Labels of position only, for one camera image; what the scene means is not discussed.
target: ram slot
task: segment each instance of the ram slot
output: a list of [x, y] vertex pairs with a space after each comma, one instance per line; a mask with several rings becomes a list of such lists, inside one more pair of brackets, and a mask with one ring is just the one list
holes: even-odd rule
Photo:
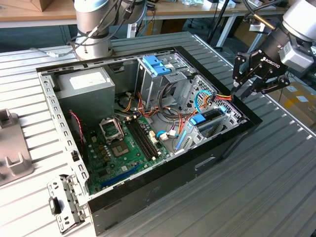
[[153, 157], [158, 157], [155, 147], [151, 144], [149, 138], [146, 136], [138, 122], [129, 121], [126, 122], [125, 125], [148, 161], [152, 160]]

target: green circuit board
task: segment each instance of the green circuit board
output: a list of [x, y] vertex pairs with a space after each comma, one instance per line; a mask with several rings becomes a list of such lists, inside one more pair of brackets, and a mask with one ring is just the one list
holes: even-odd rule
[[[149, 124], [144, 117], [139, 117], [136, 121], [143, 128], [145, 127], [147, 131], [150, 130]], [[117, 133], [114, 126], [106, 124], [106, 126], [102, 127], [107, 136]], [[169, 157], [167, 149], [161, 143], [156, 145], [152, 143], [157, 152], [159, 152], [159, 156], [155, 160], [146, 159], [124, 121], [121, 122], [121, 128], [124, 133], [124, 139], [122, 141], [114, 141], [111, 144], [106, 143], [100, 127], [89, 130], [84, 134], [87, 140], [84, 147], [86, 156], [84, 162], [90, 176], [87, 183], [90, 194], [95, 194], [105, 188], [104, 184], [107, 181], [110, 181], [111, 185], [113, 185]], [[144, 135], [150, 138], [149, 134], [145, 132]], [[127, 149], [127, 153], [119, 157], [116, 156], [119, 152], [126, 152]]]

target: robotiq logo text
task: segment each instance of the robotiq logo text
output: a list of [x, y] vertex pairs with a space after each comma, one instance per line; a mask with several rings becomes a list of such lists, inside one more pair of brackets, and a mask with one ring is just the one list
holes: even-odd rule
[[275, 66], [276, 68], [280, 68], [279, 64], [271, 61], [270, 59], [267, 59], [266, 57], [263, 57], [262, 59], [260, 59], [260, 61], [267, 62], [267, 63], [271, 64], [272, 66]]

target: aluminum table surface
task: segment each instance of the aluminum table surface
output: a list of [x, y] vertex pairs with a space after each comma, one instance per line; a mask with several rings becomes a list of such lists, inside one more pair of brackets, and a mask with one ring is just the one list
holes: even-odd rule
[[[232, 87], [231, 64], [197, 36], [183, 32], [113, 41], [118, 54], [172, 45], [183, 46]], [[73, 54], [0, 54], [0, 109], [18, 114], [35, 167], [0, 187], [0, 236], [59, 236], [46, 184], [69, 168], [35, 68], [74, 61]], [[315, 135], [268, 96], [251, 96], [246, 104], [263, 122], [228, 159], [102, 236], [309, 237], [316, 228]], [[94, 229], [86, 222], [66, 236], [94, 236]]]

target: label sticker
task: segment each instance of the label sticker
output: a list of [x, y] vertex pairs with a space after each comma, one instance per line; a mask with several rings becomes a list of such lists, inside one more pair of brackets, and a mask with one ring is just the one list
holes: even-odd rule
[[288, 89], [291, 92], [297, 91], [297, 89], [292, 85], [287, 86], [286, 89]]
[[164, 65], [166, 68], [173, 68], [172, 64], [166, 64]]
[[102, 76], [100, 72], [72, 77], [70, 78], [69, 81], [71, 85], [73, 86], [74, 90], [106, 83], [105, 78]]
[[303, 96], [303, 95], [301, 95], [301, 96], [296, 96], [296, 98], [298, 98], [299, 101], [301, 101], [301, 102], [308, 102], [308, 99], [307, 99], [305, 96]]

